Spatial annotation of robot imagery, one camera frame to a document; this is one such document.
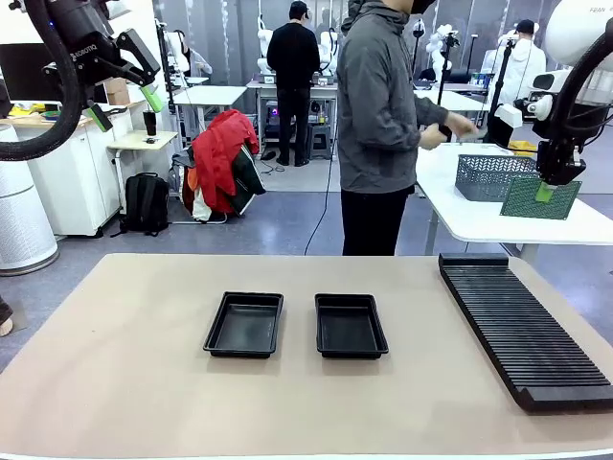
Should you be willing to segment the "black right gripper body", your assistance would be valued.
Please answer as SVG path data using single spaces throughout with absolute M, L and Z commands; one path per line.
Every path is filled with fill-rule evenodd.
M 578 149 L 572 143 L 541 141 L 538 144 L 536 168 L 548 185 L 567 185 L 586 169 L 582 159 L 576 159 Z

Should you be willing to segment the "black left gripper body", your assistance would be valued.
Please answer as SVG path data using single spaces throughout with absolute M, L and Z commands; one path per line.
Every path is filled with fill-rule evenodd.
M 47 11 L 85 81 L 117 77 L 121 57 L 112 37 L 106 1 L 48 1 Z

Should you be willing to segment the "gloved right hand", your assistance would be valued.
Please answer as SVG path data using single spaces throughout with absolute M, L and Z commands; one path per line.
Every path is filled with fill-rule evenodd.
M 479 130 L 467 117 L 449 111 L 445 120 L 445 125 L 459 139 L 464 139 L 473 135 L 478 135 Z

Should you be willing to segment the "gloved left hand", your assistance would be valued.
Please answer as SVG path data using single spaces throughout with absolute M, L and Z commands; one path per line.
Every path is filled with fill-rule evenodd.
M 433 150 L 446 139 L 447 136 L 441 132 L 440 125 L 433 124 L 420 133 L 419 147 L 424 150 Z

